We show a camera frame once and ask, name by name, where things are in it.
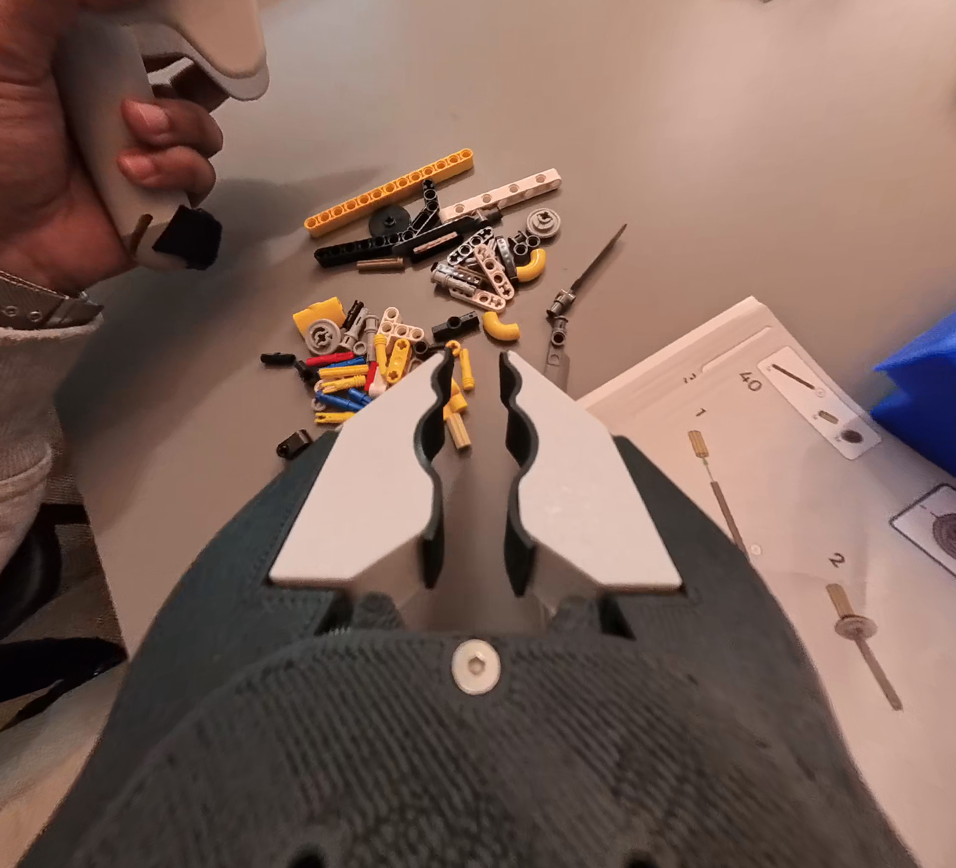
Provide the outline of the white lego beam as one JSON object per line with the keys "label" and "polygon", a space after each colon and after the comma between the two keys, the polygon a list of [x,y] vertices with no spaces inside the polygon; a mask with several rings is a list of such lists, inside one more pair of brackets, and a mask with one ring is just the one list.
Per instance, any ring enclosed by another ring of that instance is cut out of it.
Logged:
{"label": "white lego beam", "polygon": [[537,196],[556,190],[562,184],[561,175],[556,169],[546,169],[536,174],[508,182],[490,191],[467,198],[454,205],[443,207],[439,219],[443,224],[460,216],[474,214],[488,208],[505,209],[531,200]]}

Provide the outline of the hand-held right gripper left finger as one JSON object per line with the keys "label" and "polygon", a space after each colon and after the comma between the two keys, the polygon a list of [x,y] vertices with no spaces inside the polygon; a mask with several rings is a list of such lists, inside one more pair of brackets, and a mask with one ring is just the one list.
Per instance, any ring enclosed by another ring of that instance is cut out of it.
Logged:
{"label": "hand-held right gripper left finger", "polygon": [[435,587],[445,558],[441,479],[453,356],[425,360],[335,434],[269,572],[282,587],[404,607]]}

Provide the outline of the blue storage bin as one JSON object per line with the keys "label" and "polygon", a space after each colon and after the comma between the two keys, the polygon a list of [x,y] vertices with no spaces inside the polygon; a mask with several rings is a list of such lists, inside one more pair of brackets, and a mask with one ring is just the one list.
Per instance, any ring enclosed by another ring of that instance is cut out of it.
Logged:
{"label": "blue storage bin", "polygon": [[877,372],[894,390],[873,406],[880,426],[951,476],[955,474],[955,313],[889,358]]}

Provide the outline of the long black lego beam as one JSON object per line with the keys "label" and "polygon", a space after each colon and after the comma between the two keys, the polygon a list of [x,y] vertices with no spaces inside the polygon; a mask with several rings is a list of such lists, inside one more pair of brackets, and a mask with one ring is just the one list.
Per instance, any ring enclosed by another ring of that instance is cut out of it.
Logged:
{"label": "long black lego beam", "polygon": [[412,240],[409,231],[354,240],[345,244],[318,248],[315,260],[323,268],[400,257],[401,249]]}

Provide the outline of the pile of small lego pieces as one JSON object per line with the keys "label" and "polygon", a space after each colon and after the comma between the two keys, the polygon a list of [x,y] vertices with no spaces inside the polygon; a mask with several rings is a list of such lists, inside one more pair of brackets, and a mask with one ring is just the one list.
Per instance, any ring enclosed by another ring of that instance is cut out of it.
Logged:
{"label": "pile of small lego pieces", "polygon": [[396,306],[375,312],[370,302],[361,299],[348,309],[331,299],[294,316],[312,355],[296,360],[293,367],[304,381],[315,383],[316,428],[338,428],[425,360],[449,351],[461,380],[451,383],[446,419],[455,447],[471,447],[462,413],[475,379],[470,352],[462,342],[478,332],[502,345],[520,340],[520,325],[507,319],[508,310],[520,288],[543,276],[546,242],[561,229],[561,218],[550,207],[532,210],[525,227],[510,235],[502,229],[502,216],[502,209],[488,208],[441,222],[413,237],[400,257],[353,264],[356,270],[369,273],[423,266],[429,285],[462,305],[428,328],[413,325]]}

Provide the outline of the grey lego blade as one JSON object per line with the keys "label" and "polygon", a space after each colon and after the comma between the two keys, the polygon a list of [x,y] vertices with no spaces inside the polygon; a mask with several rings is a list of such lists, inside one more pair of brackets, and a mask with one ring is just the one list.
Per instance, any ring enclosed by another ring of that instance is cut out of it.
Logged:
{"label": "grey lego blade", "polygon": [[568,317],[556,316],[552,322],[543,374],[546,379],[566,393],[569,382],[570,359],[567,355]]}

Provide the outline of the person's left hand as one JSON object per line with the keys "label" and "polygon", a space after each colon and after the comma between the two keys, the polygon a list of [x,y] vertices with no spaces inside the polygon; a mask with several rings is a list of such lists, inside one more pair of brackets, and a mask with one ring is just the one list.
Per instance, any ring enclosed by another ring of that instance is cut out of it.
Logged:
{"label": "person's left hand", "polygon": [[[77,159],[54,81],[57,41],[80,12],[139,0],[1,0],[1,269],[65,295],[121,274],[133,262]],[[120,107],[133,147],[117,167],[131,183],[211,192],[223,146],[211,116],[226,94],[191,67],[146,101]]]}

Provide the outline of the long yellow lego beam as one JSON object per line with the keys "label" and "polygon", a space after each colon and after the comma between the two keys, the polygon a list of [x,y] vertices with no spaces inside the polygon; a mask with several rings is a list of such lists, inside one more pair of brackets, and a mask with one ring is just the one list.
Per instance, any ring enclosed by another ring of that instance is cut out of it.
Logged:
{"label": "long yellow lego beam", "polygon": [[425,181],[441,184],[471,170],[473,165],[473,151],[465,147],[307,217],[303,223],[304,229],[317,239],[368,217],[382,207],[400,205],[413,197],[421,196]]}

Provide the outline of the dark grey lego sword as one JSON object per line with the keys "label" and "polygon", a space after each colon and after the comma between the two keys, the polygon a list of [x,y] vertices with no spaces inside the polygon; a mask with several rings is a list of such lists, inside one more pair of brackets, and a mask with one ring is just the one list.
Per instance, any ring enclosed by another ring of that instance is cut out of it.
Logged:
{"label": "dark grey lego sword", "polygon": [[568,287],[562,288],[558,291],[555,299],[546,311],[546,316],[549,320],[556,321],[558,317],[567,314],[568,310],[577,300],[581,288],[583,288],[583,286],[594,275],[601,262],[609,256],[626,229],[627,224],[624,224],[617,229],[611,238],[604,244],[601,250],[594,255],[591,262],[587,264],[587,266],[580,272],[580,275],[577,277],[577,279],[575,279],[574,282]]}

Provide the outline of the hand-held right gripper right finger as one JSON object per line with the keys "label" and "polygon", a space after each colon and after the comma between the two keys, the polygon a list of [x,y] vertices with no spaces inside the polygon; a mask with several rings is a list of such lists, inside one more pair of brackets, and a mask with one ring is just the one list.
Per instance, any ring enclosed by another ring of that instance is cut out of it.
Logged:
{"label": "hand-held right gripper right finger", "polygon": [[499,386],[515,462],[504,563],[532,625],[569,599],[611,611],[683,604],[683,578],[608,429],[514,351],[500,355]]}

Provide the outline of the bent black lego beam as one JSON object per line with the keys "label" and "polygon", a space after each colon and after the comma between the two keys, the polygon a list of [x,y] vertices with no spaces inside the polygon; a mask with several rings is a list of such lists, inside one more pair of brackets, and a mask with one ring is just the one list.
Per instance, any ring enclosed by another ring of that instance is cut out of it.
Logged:
{"label": "bent black lego beam", "polygon": [[430,178],[424,179],[422,183],[423,206],[420,211],[410,220],[407,232],[415,237],[429,229],[433,229],[441,223],[439,212],[440,205],[435,181]]}

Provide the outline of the lego instruction booklet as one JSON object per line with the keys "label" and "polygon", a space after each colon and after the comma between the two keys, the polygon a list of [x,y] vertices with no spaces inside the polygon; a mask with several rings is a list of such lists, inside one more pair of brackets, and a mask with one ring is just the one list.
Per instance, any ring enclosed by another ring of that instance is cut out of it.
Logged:
{"label": "lego instruction booklet", "polygon": [[954,866],[953,479],[752,297],[580,403],[747,551],[905,843]]}

